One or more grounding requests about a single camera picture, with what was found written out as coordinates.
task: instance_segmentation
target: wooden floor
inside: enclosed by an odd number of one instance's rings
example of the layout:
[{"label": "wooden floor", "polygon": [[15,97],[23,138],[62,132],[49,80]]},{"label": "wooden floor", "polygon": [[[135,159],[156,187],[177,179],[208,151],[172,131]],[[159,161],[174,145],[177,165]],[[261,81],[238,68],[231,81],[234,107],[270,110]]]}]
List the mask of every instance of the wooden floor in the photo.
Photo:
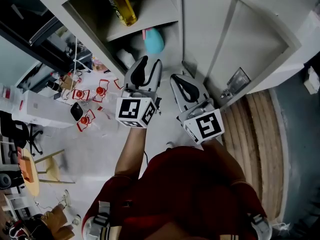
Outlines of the wooden floor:
[{"label": "wooden floor", "polygon": [[270,220],[279,216],[284,166],[280,132],[269,91],[248,94],[222,114],[222,141],[240,164]]}]

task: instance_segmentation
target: black chair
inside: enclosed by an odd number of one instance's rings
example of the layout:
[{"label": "black chair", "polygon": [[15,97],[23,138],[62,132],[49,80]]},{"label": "black chair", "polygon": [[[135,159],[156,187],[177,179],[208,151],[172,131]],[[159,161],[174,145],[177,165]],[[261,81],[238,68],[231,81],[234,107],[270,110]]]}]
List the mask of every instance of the black chair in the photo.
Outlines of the black chair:
[{"label": "black chair", "polygon": [[42,130],[38,130],[35,134],[33,134],[33,126],[33,124],[30,125],[29,132],[29,129],[24,122],[13,121],[10,113],[0,111],[1,135],[12,139],[16,147],[24,148],[28,142],[30,145],[30,153],[33,156],[36,155],[32,152],[33,147],[40,155],[42,155],[43,152],[39,151],[35,144],[35,138],[44,132]]}]

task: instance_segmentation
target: cabinet door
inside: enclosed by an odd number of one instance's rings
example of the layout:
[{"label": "cabinet door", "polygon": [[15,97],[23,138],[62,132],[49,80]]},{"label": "cabinet door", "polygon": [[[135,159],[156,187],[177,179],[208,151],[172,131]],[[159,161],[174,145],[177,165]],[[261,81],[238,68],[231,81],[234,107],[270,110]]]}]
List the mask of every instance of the cabinet door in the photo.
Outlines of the cabinet door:
[{"label": "cabinet door", "polygon": [[220,96],[239,68],[253,81],[288,48],[261,15],[242,1],[235,2],[232,19],[207,75],[207,87],[220,106],[230,100]]},{"label": "cabinet door", "polygon": [[[183,6],[183,59],[217,107],[248,93],[301,46],[259,0],[184,0]],[[221,99],[238,69],[248,84]]]}]

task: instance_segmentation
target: white cube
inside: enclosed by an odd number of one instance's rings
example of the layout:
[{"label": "white cube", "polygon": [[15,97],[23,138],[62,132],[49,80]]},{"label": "white cube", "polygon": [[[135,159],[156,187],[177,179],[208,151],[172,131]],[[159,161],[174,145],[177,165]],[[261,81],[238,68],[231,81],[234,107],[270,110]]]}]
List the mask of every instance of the white cube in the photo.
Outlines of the white cube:
[{"label": "white cube", "polygon": [[115,119],[126,127],[147,128],[156,110],[149,97],[119,97]]},{"label": "white cube", "polygon": [[183,128],[197,144],[210,140],[225,132],[219,109],[205,112],[199,116],[185,120],[183,122]]}]

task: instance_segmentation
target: yellow bottle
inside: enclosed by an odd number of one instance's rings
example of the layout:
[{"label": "yellow bottle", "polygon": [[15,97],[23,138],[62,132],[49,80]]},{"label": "yellow bottle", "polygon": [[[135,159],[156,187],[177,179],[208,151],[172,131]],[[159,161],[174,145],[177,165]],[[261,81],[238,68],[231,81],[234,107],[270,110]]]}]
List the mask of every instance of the yellow bottle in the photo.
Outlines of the yellow bottle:
[{"label": "yellow bottle", "polygon": [[137,21],[129,0],[109,0],[109,2],[122,24],[131,26]]}]

